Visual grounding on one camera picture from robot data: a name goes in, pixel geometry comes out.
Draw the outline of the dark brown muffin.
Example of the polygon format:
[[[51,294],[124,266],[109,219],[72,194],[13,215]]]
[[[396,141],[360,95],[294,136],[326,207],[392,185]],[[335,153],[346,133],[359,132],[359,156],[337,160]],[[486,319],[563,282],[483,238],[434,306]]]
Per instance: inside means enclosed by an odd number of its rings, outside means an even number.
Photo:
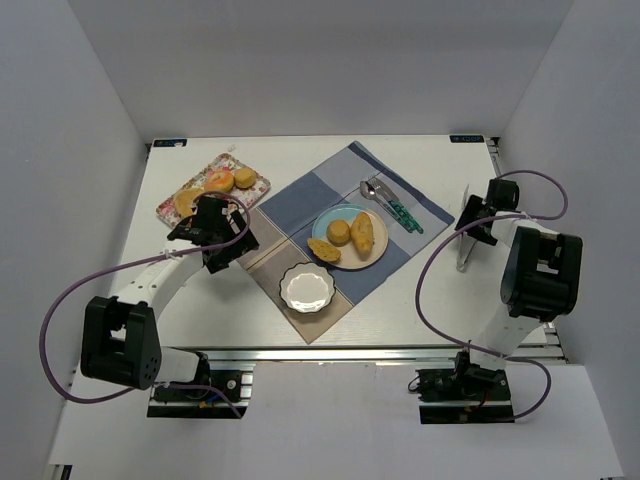
[[[335,263],[341,258],[341,251],[323,240],[309,238],[307,240],[307,245],[312,253],[324,262]]]

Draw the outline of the long twisted bread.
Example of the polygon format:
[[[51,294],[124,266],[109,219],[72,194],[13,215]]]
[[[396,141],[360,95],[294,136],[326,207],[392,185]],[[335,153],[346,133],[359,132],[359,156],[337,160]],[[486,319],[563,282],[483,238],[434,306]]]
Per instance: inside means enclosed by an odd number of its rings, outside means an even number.
[[[374,245],[374,231],[370,216],[360,212],[350,228],[351,241],[359,257],[365,259],[370,256]]]

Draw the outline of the round golden bun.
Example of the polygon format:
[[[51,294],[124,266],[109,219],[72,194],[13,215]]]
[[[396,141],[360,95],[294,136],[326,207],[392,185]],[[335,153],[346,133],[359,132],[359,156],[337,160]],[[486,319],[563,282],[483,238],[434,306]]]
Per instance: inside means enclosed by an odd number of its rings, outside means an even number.
[[[351,240],[351,227],[342,219],[329,223],[326,229],[326,236],[329,242],[335,246],[343,246]]]

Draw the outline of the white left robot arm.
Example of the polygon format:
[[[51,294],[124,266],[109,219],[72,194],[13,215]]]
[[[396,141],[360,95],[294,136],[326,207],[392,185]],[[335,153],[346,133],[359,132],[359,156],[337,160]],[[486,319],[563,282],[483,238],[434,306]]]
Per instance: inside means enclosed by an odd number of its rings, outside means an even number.
[[[259,243],[229,195],[204,194],[196,212],[168,234],[165,250],[130,284],[86,306],[80,368],[84,376],[146,390],[157,383],[205,381],[204,355],[163,347],[158,320],[178,291],[202,269],[215,274]]]

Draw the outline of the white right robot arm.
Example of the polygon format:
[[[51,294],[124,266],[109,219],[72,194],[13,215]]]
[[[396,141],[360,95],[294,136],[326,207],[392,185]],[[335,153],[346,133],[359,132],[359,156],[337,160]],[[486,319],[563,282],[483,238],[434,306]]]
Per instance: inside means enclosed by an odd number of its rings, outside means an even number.
[[[516,182],[494,179],[480,197],[466,192],[455,226],[463,233],[457,268],[473,246],[499,243],[509,248],[500,283],[501,305],[471,345],[466,373],[489,378],[541,324],[571,313],[576,305],[583,240],[545,228],[518,210]]]

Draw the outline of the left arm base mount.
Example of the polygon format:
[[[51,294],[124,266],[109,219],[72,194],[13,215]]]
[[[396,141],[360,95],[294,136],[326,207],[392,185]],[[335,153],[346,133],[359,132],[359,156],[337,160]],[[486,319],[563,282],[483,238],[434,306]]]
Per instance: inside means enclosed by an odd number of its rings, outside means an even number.
[[[195,380],[190,382],[190,385],[206,385],[208,389],[153,387],[147,417],[239,420],[248,408],[252,384],[252,364],[210,359],[208,369],[199,366]]]

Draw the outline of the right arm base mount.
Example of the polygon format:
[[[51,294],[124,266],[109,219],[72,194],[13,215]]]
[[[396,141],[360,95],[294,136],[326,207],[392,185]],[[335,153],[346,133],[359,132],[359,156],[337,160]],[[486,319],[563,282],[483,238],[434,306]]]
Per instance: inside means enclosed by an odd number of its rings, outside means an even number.
[[[420,423],[513,423],[511,392],[503,369],[489,370],[459,352],[452,368],[419,369],[408,383],[419,397]]]

